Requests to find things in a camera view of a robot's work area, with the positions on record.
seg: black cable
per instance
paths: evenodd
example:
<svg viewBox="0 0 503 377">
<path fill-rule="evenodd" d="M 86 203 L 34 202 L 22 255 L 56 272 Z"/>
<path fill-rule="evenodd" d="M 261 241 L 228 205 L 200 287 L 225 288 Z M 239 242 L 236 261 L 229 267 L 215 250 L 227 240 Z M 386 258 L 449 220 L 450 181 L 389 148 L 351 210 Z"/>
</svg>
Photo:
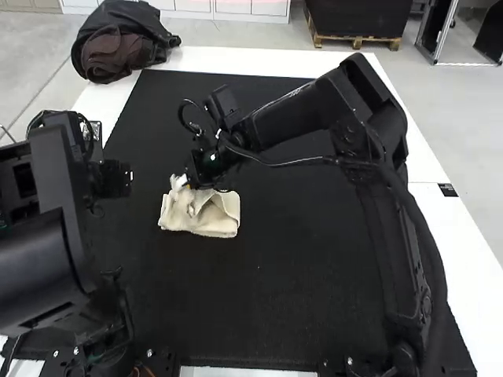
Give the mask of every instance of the black cable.
<svg viewBox="0 0 503 377">
<path fill-rule="evenodd" d="M 393 367 L 389 370 L 387 370 L 385 373 L 381 375 L 381 377 L 394 377 L 398 373 L 398 369 L 396 367 Z"/>
<path fill-rule="evenodd" d="M 442 337 L 447 314 L 447 282 L 442 257 L 423 213 L 412 194 L 407 190 L 403 180 L 395 170 L 384 163 L 379 165 L 379 171 L 384 180 L 391 186 L 395 197 L 406 209 L 410 220 L 416 227 L 417 236 L 431 259 L 431 271 L 435 289 L 431 290 L 433 308 L 421 375 L 435 375 L 439 355 L 442 351 Z"/>
<path fill-rule="evenodd" d="M 178 106 L 177 116 L 178 116 L 178 121 L 181 123 L 181 125 L 184 126 L 190 133 L 195 134 L 196 136 L 201 136 L 204 133 L 204 131 L 203 131 L 203 129 L 199 125 L 197 125 L 195 123 L 192 123 L 192 122 L 186 122 L 185 116 L 183 115 L 183 111 L 185 110 L 185 108 L 187 106 L 193 106 L 199 112 L 201 112 L 202 114 L 204 114 L 204 116 L 206 117 L 206 119 L 208 119 L 209 122 L 212 125 L 214 125 L 215 128 L 216 128 L 216 122 L 215 122 L 215 120 L 207 113 L 206 110 L 204 110 L 196 102 L 194 102 L 194 101 L 192 101 L 192 100 L 190 100 L 188 98 L 184 98 L 182 100 L 182 102 L 180 103 L 180 105 Z"/>
<path fill-rule="evenodd" d="M 14 345 L 13 345 L 12 349 L 10 350 L 9 355 L 3 361 L 2 369 L 0 369 L 0 377 L 7 377 L 7 374 L 9 373 L 10 365 L 13 362 L 14 354 L 16 353 L 17 349 L 21 345 L 23 338 L 24 338 L 24 334 L 21 334 L 17 337 L 16 341 L 14 342 Z"/>
<path fill-rule="evenodd" d="M 33 130 L 34 128 L 39 128 L 40 126 L 43 125 L 42 120 L 46 115 L 51 115 L 51 114 L 56 114 L 56 113 L 58 113 L 58 111 L 42 110 L 39 114 L 35 115 L 33 117 L 33 119 L 29 122 L 28 127 L 26 129 L 26 140 L 28 140 L 28 136 L 29 136 L 31 130 Z M 90 123 L 89 120 L 87 120 L 87 118 L 84 115 L 80 114 L 79 112 L 77 112 L 76 114 L 77 114 L 77 119 L 79 121 L 79 129 L 80 129 L 80 123 L 84 123 L 86 125 L 87 132 L 90 135 L 89 144 L 86 147 L 86 150 L 84 151 L 84 158 L 85 158 L 85 160 L 89 161 L 91 159 L 91 157 L 93 155 L 93 151 L 94 151 L 93 125 Z"/>
<path fill-rule="evenodd" d="M 223 144 L 226 149 L 231 151 L 232 153 L 244 157 L 246 159 L 251 159 L 253 161 L 256 161 L 257 163 L 261 163 L 262 165 L 265 165 L 267 167 L 294 167 L 294 166 L 300 166 L 300 165 L 311 165 L 313 163 L 335 163 L 336 161 L 334 158 L 331 156 L 314 156 L 314 157 L 305 157 L 302 159 L 293 159 L 289 161 L 282 161 L 282 162 L 273 162 L 269 161 L 267 159 L 264 159 L 262 156 L 258 155 L 257 153 L 250 152 L 246 149 L 240 148 L 233 143 L 231 143 L 229 140 L 226 139 L 225 136 L 220 135 L 219 141 Z"/>
<path fill-rule="evenodd" d="M 93 125 L 91 124 L 91 122 L 89 120 L 87 120 L 87 118 L 84 115 L 80 114 L 79 112 L 77 113 L 77 117 L 79 119 L 79 123 L 82 122 L 86 125 L 87 132 L 89 132 L 89 135 L 90 135 L 89 145 L 86 147 L 86 151 L 84 152 L 84 159 L 86 161 L 89 161 L 91 159 L 91 157 L 93 156 L 93 152 L 94 152 Z"/>
</svg>

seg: crumpled towel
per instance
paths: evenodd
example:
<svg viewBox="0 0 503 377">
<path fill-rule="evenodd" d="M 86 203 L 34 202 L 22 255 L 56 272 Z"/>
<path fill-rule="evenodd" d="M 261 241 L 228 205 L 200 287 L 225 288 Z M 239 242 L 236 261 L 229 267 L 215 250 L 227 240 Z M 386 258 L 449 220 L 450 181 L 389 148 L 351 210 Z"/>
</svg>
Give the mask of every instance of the crumpled towel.
<svg viewBox="0 0 503 377">
<path fill-rule="evenodd" d="M 200 236 L 232 238 L 240 224 L 237 192 L 194 190 L 172 175 L 171 191 L 163 195 L 158 225 L 162 230 L 186 231 Z"/>
</svg>

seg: black mat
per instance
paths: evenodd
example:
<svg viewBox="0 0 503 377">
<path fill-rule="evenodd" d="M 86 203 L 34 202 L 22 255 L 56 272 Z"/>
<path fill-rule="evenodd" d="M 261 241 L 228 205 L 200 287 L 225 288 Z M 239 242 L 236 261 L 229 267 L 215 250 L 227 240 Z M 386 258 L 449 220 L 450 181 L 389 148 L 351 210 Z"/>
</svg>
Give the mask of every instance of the black mat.
<svg viewBox="0 0 503 377">
<path fill-rule="evenodd" d="M 141 74 L 105 148 L 107 158 L 131 163 L 133 194 L 106 203 L 105 218 L 91 226 L 102 267 L 124 268 L 141 342 L 167 344 L 190 364 L 264 368 L 387 355 L 379 271 L 362 209 L 335 167 L 244 167 L 235 177 L 241 227 L 232 240 L 157 226 L 169 177 L 182 171 L 193 146 L 176 119 L 182 98 L 201 101 L 228 83 L 247 112 L 305 82 Z M 327 136 L 302 137 L 270 156 L 329 153 Z M 452 316 L 450 328 L 450 348 L 463 350 L 450 365 L 472 365 Z"/>
</svg>

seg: gray floor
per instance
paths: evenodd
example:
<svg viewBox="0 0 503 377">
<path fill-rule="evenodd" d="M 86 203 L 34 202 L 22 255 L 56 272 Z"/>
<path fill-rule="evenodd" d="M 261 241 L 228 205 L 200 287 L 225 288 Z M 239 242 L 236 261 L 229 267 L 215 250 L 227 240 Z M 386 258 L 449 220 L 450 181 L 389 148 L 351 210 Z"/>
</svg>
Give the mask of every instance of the gray floor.
<svg viewBox="0 0 503 377">
<path fill-rule="evenodd" d="M 82 22 L 81 16 L 0 13 L 0 123 L 12 126 L 19 139 L 24 138 L 26 124 L 36 112 L 70 108 L 86 85 L 68 61 Z M 186 46 L 314 49 L 298 6 L 292 9 L 288 25 L 163 22 L 181 35 Z M 503 163 L 503 68 L 431 67 L 413 46 L 418 26 L 416 21 L 409 22 L 397 53 L 365 43 L 364 51 L 380 59 L 503 264 L 503 232 L 498 225 L 503 213 L 503 177 L 498 173 Z M 458 22 L 449 35 L 443 61 L 480 61 L 466 40 L 468 31 Z M 351 50 L 342 42 L 324 49 Z M 5 137 L 0 140 L 0 144 L 7 142 Z"/>
</svg>

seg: white table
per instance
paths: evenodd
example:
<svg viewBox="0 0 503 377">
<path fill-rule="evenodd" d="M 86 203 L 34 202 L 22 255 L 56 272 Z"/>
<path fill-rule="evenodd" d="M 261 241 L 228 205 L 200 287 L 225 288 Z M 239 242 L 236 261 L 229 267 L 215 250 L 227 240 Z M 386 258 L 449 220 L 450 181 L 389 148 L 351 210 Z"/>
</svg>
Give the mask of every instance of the white table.
<svg viewBox="0 0 503 377">
<path fill-rule="evenodd" d="M 183 47 L 175 50 L 160 70 L 317 78 L 351 53 L 270 49 Z M 438 183 L 448 183 L 433 151 L 396 93 L 379 61 L 365 54 L 406 111 L 409 121 L 409 190 L 416 197 L 439 246 L 449 287 L 449 304 L 479 377 L 503 370 L 503 271 L 466 207 L 457 197 L 445 197 Z M 107 86 L 90 84 L 73 110 L 101 120 L 108 140 L 139 76 Z M 13 362 L 10 377 L 36 377 L 42 362 Z M 230 368 L 183 368 L 182 377 L 298 377 L 305 372 L 278 372 Z"/>
</svg>

